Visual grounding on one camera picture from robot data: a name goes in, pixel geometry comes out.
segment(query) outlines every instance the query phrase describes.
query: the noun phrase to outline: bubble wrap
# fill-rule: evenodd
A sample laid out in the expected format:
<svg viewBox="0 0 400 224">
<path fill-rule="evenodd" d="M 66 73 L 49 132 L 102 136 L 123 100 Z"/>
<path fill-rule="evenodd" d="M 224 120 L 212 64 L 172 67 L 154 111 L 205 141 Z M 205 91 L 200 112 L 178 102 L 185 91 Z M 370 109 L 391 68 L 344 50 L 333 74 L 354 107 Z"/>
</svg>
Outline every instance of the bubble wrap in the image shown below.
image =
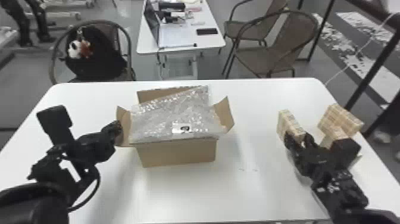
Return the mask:
<svg viewBox="0 0 400 224">
<path fill-rule="evenodd" d="M 208 105 L 208 87 L 134 105 L 131 110 L 131 144 L 188 138 L 219 138 L 225 126 Z"/>
</svg>

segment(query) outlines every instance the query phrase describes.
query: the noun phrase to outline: black backpack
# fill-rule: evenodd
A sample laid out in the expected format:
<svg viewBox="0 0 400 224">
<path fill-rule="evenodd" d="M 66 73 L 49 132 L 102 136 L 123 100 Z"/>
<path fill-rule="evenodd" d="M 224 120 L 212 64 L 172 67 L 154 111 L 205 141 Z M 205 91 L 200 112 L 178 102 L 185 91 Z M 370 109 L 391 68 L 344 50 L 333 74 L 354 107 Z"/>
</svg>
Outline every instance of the black backpack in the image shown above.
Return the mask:
<svg viewBox="0 0 400 224">
<path fill-rule="evenodd" d="M 77 39 L 77 29 L 67 38 L 65 64 L 82 81 L 102 81 L 119 77 L 127 67 L 127 62 L 107 36 L 94 26 L 82 27 L 82 36 L 90 42 L 93 54 L 89 58 L 70 58 L 69 45 Z"/>
</svg>

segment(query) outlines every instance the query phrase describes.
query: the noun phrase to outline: phone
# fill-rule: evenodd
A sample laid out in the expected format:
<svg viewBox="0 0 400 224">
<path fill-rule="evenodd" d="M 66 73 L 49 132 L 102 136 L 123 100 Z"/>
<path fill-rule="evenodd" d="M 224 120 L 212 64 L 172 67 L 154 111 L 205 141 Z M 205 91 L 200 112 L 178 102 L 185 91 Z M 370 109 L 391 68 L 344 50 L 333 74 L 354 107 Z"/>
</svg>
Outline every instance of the phone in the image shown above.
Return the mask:
<svg viewBox="0 0 400 224">
<path fill-rule="evenodd" d="M 216 28 L 197 29 L 196 31 L 197 35 L 218 34 L 218 30 Z"/>
</svg>

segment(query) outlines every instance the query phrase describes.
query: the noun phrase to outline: stuffed toy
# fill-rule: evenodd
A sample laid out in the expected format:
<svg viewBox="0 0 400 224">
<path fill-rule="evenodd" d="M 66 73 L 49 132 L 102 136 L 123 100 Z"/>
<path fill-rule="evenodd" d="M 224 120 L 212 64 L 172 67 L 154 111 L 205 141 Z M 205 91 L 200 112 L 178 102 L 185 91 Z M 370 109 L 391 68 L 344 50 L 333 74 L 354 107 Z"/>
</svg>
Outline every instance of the stuffed toy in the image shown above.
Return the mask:
<svg viewBox="0 0 400 224">
<path fill-rule="evenodd" d="M 82 41 L 72 41 L 68 48 L 68 55 L 70 58 L 74 59 L 81 59 L 89 58 L 93 54 L 92 50 L 90 49 L 90 42 L 82 40 Z"/>
</svg>

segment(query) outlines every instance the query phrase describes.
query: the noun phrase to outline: laptop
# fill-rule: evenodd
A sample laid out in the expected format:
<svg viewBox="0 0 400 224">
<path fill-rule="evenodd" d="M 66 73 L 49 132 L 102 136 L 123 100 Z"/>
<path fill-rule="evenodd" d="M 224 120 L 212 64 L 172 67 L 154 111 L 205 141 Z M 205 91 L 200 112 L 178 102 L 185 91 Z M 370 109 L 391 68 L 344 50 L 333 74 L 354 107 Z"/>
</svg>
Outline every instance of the laptop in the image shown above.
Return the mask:
<svg viewBox="0 0 400 224">
<path fill-rule="evenodd" d="M 162 23 L 150 0 L 146 1 L 144 16 L 159 48 L 195 46 L 190 26 L 186 23 Z"/>
</svg>

